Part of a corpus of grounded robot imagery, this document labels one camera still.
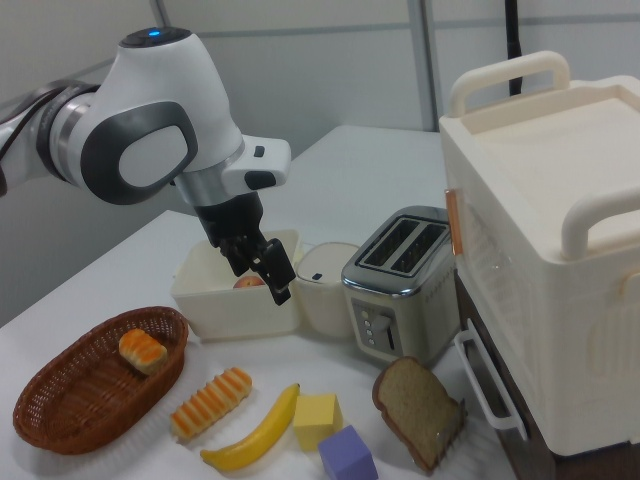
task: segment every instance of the apple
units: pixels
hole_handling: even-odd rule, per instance
[[[255,275],[246,275],[238,279],[234,283],[233,288],[245,288],[245,287],[257,287],[258,285],[264,285],[264,282],[260,277]]]

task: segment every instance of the toy bread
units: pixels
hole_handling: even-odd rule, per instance
[[[251,377],[240,368],[227,369],[171,414],[171,433],[189,440],[206,430],[251,392]]]
[[[167,361],[167,349],[144,330],[134,328],[120,337],[119,351],[131,365],[151,375]]]
[[[464,411],[458,402],[449,397],[438,377],[413,357],[395,360],[378,376],[373,403],[416,465],[428,475],[464,425]]]

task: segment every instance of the wicker basket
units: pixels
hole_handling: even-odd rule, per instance
[[[120,337],[132,328],[167,348],[167,362],[148,377],[118,352]],[[62,454],[111,442],[173,386],[187,336],[186,319],[167,307],[132,310],[98,325],[31,379],[13,412],[16,432],[31,445]]]

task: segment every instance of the purple cube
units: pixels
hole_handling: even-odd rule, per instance
[[[371,451],[349,425],[318,444],[324,469],[332,480],[376,480]]]

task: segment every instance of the wall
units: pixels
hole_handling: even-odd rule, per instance
[[[0,117],[49,81],[101,82],[118,41],[156,24],[148,0],[3,0],[1,12]],[[0,198],[0,326],[168,208],[186,209],[173,188],[117,207],[53,178]]]
[[[342,124],[435,128],[413,0],[164,0],[207,46],[249,135],[294,156]]]
[[[507,58],[504,1],[425,0],[436,63],[439,115],[448,110],[453,82],[465,71]],[[640,2],[610,0],[519,0],[523,54],[553,50],[571,67],[572,78],[640,77]],[[525,78],[523,91],[549,85],[549,77]],[[508,95],[505,85],[473,96],[471,105]]]

